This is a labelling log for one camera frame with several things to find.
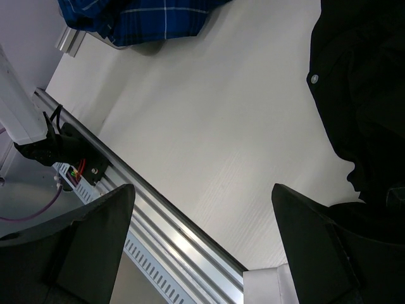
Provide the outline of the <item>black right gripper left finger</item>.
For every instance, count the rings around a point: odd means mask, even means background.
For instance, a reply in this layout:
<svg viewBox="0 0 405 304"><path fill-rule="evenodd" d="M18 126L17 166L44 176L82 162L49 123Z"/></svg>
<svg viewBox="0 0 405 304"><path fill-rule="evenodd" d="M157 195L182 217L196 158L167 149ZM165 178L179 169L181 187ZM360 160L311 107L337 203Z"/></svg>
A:
<svg viewBox="0 0 405 304"><path fill-rule="evenodd" d="M1 303L109 303L135 201L124 184L1 238Z"/></svg>

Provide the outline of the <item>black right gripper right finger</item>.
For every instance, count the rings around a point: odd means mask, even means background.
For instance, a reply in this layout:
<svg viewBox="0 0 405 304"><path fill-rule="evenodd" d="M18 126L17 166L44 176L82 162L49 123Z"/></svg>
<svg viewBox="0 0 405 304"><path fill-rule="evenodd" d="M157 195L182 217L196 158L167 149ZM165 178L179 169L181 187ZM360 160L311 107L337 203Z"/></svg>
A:
<svg viewBox="0 0 405 304"><path fill-rule="evenodd" d="M324 206L283 184L271 201L300 303L404 303L404 211Z"/></svg>

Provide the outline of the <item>black shirt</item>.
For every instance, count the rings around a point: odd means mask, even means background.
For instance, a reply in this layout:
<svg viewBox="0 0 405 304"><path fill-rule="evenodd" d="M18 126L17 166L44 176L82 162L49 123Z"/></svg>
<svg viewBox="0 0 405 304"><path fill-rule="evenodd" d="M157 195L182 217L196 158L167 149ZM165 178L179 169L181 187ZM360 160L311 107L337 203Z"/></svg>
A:
<svg viewBox="0 0 405 304"><path fill-rule="evenodd" d="M307 83L363 206L356 227L404 242L404 2L322 1Z"/></svg>

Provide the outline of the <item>blue plaid shirt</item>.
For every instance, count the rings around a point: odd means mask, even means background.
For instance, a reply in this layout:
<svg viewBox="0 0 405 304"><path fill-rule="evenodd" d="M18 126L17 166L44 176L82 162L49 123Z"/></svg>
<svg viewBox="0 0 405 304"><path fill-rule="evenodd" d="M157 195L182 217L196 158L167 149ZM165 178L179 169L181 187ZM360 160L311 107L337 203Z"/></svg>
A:
<svg viewBox="0 0 405 304"><path fill-rule="evenodd" d="M60 0L66 24L93 32L116 47L197 36L209 14L227 1Z"/></svg>

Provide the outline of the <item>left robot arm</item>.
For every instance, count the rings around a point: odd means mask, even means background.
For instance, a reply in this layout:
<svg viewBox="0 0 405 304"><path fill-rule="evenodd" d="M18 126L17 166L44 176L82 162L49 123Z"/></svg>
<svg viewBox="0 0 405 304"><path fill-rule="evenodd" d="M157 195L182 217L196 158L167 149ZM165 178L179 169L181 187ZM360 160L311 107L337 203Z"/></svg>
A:
<svg viewBox="0 0 405 304"><path fill-rule="evenodd" d="M44 166L77 163L85 158L83 141L61 132L61 106L51 116L26 93L15 69L1 51L1 124L25 157Z"/></svg>

